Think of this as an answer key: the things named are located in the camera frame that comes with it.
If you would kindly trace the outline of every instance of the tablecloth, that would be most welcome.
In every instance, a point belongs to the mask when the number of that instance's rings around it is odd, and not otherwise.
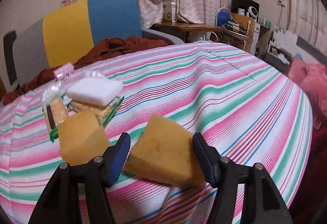
[[[229,45],[191,43],[97,62],[77,70],[67,86],[85,69],[124,84],[125,100],[105,129],[113,143],[128,132],[133,146],[157,113],[201,132],[236,163],[263,163],[286,204],[292,202],[307,163],[312,111],[304,92],[273,67]],[[0,109],[0,204],[13,223],[28,223],[62,162],[58,140],[50,142],[46,130],[43,90]],[[216,192],[209,185],[180,189],[124,171],[107,190],[117,223],[128,224],[205,223]],[[233,223],[240,220],[243,193],[239,185]],[[88,223],[83,186],[80,200]]]

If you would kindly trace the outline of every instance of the sponge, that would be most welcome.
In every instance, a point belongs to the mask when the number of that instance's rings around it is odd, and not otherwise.
[[[69,116],[58,127],[60,156],[71,166],[85,164],[101,156],[110,141],[94,113],[81,111]]]
[[[192,133],[176,122],[153,115],[125,162],[125,170],[178,187],[205,183],[192,149]]]

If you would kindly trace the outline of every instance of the chair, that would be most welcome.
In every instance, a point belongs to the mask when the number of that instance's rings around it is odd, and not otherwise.
[[[130,36],[184,42],[142,29],[137,0],[82,0],[48,14],[19,33],[13,43],[18,83],[30,82],[45,68],[75,63],[105,38]]]

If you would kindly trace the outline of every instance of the white container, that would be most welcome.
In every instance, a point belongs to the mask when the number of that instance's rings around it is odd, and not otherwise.
[[[172,1],[164,1],[163,5],[163,19],[166,21],[177,22],[177,14],[176,14],[176,3]]]
[[[242,9],[242,8],[238,8],[238,9],[237,9],[237,13],[238,13],[239,15],[245,16],[245,10]]]

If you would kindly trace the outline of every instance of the white box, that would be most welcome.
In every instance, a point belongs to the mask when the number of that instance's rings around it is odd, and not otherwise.
[[[163,19],[167,21],[177,22],[176,3],[172,1],[164,1],[163,5]]]

